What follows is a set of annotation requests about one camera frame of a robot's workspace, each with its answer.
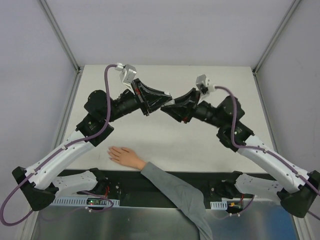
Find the clear nail polish bottle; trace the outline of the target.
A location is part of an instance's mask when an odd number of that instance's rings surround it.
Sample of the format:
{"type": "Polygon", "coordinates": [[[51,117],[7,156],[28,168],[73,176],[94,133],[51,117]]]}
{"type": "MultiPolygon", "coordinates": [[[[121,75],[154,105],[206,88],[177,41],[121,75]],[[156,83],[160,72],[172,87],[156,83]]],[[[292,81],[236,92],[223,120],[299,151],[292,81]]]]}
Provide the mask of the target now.
{"type": "Polygon", "coordinates": [[[165,94],[168,95],[168,96],[170,96],[170,97],[171,97],[171,100],[169,100],[168,102],[166,102],[166,103],[164,104],[164,106],[174,105],[174,104],[175,104],[175,100],[173,99],[171,93],[168,92],[168,91],[166,91],[165,94]]]}

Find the grey sleeved forearm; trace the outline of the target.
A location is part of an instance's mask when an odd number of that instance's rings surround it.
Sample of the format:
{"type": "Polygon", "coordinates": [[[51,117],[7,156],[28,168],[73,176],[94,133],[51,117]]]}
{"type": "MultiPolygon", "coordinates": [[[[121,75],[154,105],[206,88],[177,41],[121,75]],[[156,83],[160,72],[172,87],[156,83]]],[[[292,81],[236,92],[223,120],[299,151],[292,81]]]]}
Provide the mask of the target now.
{"type": "Polygon", "coordinates": [[[206,217],[204,195],[199,189],[163,171],[151,162],[145,165],[141,174],[194,223],[201,240],[213,239],[213,233],[206,217]]]}

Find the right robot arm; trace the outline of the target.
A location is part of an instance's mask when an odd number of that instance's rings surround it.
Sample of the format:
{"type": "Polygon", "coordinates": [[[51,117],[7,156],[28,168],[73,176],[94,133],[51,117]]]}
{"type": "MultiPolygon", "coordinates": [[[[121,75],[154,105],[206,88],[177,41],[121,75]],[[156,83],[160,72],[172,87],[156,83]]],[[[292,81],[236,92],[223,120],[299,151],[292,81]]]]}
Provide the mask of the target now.
{"type": "Polygon", "coordinates": [[[245,114],[238,99],[223,86],[228,96],[217,106],[200,100],[200,91],[192,89],[186,95],[174,99],[161,111],[178,122],[188,123],[195,118],[218,129],[216,136],[223,146],[257,164],[273,180],[250,177],[235,172],[224,184],[226,198],[250,194],[279,203],[288,213],[304,218],[316,197],[320,195],[320,174],[307,171],[291,163],[268,147],[254,132],[241,123],[245,114]]]}

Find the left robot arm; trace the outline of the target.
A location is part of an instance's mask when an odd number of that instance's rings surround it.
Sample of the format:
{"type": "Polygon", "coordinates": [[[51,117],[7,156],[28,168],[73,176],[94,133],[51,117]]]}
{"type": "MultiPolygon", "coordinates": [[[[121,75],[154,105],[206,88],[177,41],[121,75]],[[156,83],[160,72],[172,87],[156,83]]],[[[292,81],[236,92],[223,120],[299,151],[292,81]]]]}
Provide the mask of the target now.
{"type": "Polygon", "coordinates": [[[84,105],[88,114],[64,142],[37,163],[12,171],[33,211],[43,210],[59,197],[84,191],[96,195],[106,192],[108,181],[98,168],[65,177],[60,173],[113,132],[110,122],[136,110],[147,116],[172,100],[169,93],[150,88],[138,78],[132,81],[131,87],[117,99],[110,98],[103,90],[93,91],[84,105]]]}

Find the person's hand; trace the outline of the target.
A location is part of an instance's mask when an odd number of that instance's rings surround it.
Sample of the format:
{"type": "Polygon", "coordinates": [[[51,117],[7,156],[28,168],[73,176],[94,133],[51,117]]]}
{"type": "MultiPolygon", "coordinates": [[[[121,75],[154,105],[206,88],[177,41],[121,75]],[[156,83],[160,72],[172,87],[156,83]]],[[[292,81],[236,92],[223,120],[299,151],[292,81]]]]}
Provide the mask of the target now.
{"type": "Polygon", "coordinates": [[[107,153],[109,155],[109,159],[113,162],[139,171],[141,171],[147,164],[144,160],[138,157],[135,151],[126,147],[111,146],[108,148],[107,153]]]}

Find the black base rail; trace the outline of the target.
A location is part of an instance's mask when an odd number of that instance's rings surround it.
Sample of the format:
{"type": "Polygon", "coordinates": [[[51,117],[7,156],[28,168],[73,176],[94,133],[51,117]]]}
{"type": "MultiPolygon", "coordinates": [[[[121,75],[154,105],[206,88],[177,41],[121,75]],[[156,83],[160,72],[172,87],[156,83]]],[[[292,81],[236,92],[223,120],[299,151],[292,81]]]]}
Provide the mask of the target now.
{"type": "Polygon", "coordinates": [[[210,208],[211,202],[218,202],[223,198],[252,197],[252,194],[240,193],[234,186],[236,178],[242,174],[240,171],[167,172],[159,183],[148,179],[140,171],[98,171],[95,168],[93,172],[98,175],[100,182],[90,192],[118,200],[122,207],[174,208],[175,204],[167,193],[176,190],[175,180],[201,192],[206,209],[210,208]]]}

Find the left aluminium frame post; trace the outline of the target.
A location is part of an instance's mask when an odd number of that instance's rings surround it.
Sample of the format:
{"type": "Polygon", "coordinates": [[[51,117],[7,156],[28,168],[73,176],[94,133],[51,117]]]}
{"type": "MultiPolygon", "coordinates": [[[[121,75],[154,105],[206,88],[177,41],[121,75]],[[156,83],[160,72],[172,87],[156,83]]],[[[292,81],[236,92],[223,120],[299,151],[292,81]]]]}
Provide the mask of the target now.
{"type": "Polygon", "coordinates": [[[66,54],[69,62],[71,63],[74,70],[78,73],[81,69],[80,65],[78,64],[74,54],[72,53],[72,50],[59,26],[59,23],[57,22],[54,13],[51,10],[51,7],[49,6],[48,2],[46,0],[38,0],[38,3],[44,12],[45,17],[47,18],[58,42],[60,43],[64,53],[66,54]]]}

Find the aluminium frame post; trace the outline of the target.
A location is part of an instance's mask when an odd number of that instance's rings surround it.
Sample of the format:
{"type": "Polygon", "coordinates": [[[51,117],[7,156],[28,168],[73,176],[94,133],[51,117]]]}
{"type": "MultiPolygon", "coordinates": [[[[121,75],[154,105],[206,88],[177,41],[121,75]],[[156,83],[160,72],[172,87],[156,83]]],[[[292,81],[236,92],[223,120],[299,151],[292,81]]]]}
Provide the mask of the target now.
{"type": "Polygon", "coordinates": [[[38,0],[38,3],[44,12],[45,17],[47,18],[58,42],[60,43],[64,53],[66,54],[69,62],[71,63],[74,70],[78,73],[81,69],[80,65],[78,64],[74,54],[72,53],[72,50],[59,26],[59,23],[57,22],[54,13],[51,10],[51,7],[49,6],[48,2],[46,0],[38,0]]]}
{"type": "Polygon", "coordinates": [[[258,59],[256,65],[252,69],[252,73],[254,76],[256,76],[263,66],[264,62],[267,60],[268,56],[270,55],[271,51],[275,47],[277,41],[280,39],[282,33],[284,32],[285,28],[289,24],[291,18],[297,11],[298,7],[301,5],[303,1],[302,0],[293,0],[290,4],[289,8],[285,12],[283,18],[281,19],[279,25],[277,26],[275,32],[273,33],[272,37],[270,38],[268,44],[266,45],[266,48],[264,49],[262,55],[258,59]]]}

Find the right aluminium frame post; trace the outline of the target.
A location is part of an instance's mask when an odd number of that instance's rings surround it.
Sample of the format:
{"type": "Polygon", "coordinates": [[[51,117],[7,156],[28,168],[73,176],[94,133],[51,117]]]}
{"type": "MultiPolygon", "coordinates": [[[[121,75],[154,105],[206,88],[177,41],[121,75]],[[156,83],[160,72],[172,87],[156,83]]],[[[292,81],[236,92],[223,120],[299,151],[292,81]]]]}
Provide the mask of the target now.
{"type": "Polygon", "coordinates": [[[252,69],[252,73],[254,76],[256,76],[263,66],[264,62],[267,60],[268,56],[270,55],[271,51],[275,47],[277,41],[280,39],[282,33],[284,32],[285,28],[289,24],[291,18],[297,11],[298,7],[301,5],[303,1],[302,0],[293,0],[290,4],[289,8],[285,12],[283,18],[281,19],[279,25],[277,26],[275,32],[273,33],[272,37],[270,38],[268,44],[266,45],[266,48],[264,49],[262,55],[258,59],[256,65],[252,69]]]}

